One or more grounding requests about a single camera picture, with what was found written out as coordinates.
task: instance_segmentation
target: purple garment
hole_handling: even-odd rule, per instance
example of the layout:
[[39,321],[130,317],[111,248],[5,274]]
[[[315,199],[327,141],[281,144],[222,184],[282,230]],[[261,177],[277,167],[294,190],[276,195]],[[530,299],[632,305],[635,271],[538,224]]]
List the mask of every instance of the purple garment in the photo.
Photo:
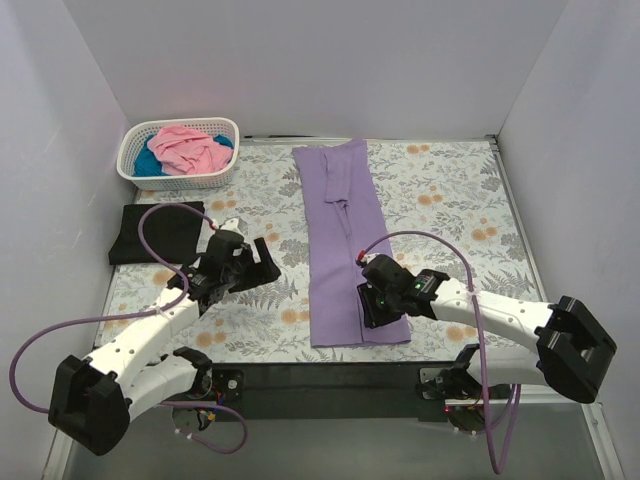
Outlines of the purple garment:
[[[406,318],[368,329],[356,287],[364,277],[358,253],[387,233],[367,167],[367,143],[352,140],[338,147],[298,147],[309,225],[311,346],[376,345],[408,342]],[[389,241],[374,250],[391,255]]]

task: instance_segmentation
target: white plastic basket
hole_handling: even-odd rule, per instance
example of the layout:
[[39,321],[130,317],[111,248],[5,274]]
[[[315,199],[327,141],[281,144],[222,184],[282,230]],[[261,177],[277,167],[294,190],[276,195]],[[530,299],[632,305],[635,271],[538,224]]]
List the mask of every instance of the white plastic basket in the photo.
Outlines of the white plastic basket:
[[[207,133],[212,137],[224,135],[233,143],[233,156],[229,165],[215,173],[203,175],[172,175],[162,177],[134,177],[134,163],[149,135],[155,135],[167,125],[184,125]],[[141,190],[190,190],[193,188],[214,188],[229,183],[233,168],[238,158],[240,132],[232,120],[222,117],[214,118],[181,118],[177,120],[160,120],[136,125],[127,132],[118,152],[117,169],[122,178],[131,180]]]

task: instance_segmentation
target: pink cloth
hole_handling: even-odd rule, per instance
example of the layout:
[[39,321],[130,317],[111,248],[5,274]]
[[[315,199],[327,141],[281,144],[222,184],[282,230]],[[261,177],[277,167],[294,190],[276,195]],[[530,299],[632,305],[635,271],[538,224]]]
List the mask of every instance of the pink cloth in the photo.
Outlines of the pink cloth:
[[163,127],[147,142],[168,175],[198,175],[222,170],[233,149],[215,142],[210,135],[181,125]]

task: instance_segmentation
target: white wall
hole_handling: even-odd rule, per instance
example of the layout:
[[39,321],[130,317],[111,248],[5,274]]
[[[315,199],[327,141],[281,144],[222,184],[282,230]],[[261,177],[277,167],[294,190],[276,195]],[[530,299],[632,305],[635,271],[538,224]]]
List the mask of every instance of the white wall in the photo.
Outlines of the white wall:
[[583,299],[618,343],[605,415],[640,472],[640,3],[572,0],[500,134],[550,299]]
[[[102,309],[106,251],[131,198],[114,168],[127,121],[60,0],[1,0],[0,38],[0,478],[39,479],[53,428],[13,398],[9,362],[37,330]],[[27,351],[30,400],[48,406],[57,363],[86,353],[95,330]]]
[[129,120],[497,133],[566,1],[64,0]]

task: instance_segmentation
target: folded black garment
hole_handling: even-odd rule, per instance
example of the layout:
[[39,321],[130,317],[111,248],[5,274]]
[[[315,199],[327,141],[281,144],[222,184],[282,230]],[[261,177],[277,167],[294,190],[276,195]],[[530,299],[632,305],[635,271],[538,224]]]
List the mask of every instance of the folded black garment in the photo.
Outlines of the folded black garment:
[[[204,213],[204,203],[184,202]],[[111,265],[156,263],[138,238],[138,223],[142,215],[157,204],[125,205],[122,224],[116,242],[109,250]],[[187,263],[196,255],[202,218],[182,208],[161,208],[144,222],[144,238],[149,246],[169,263]]]

